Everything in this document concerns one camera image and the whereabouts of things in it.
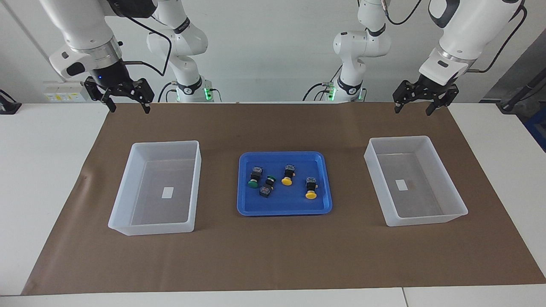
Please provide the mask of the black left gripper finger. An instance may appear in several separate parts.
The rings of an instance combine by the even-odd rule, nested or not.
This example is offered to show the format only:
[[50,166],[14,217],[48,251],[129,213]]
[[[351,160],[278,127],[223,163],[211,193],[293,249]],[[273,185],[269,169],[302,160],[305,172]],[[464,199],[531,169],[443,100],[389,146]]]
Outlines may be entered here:
[[400,113],[404,105],[408,103],[413,103],[415,99],[415,84],[411,83],[408,80],[404,80],[398,85],[392,98],[395,104],[394,111],[395,113]]
[[427,116],[431,116],[434,111],[441,107],[448,107],[456,98],[459,93],[458,86],[452,84],[445,91],[440,93],[431,93],[430,98],[432,99],[429,107],[425,110]]

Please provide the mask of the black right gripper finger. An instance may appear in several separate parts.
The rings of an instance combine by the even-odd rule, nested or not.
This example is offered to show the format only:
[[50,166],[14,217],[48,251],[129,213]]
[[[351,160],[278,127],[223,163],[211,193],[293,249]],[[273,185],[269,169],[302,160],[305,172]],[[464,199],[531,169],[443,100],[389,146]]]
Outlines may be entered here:
[[139,78],[132,82],[131,99],[138,102],[143,111],[148,114],[151,110],[150,104],[154,99],[154,92],[145,78]]
[[98,85],[91,76],[88,76],[84,81],[84,87],[92,101],[98,101],[107,106],[111,113],[116,111],[116,105],[111,99],[111,89],[105,86]]

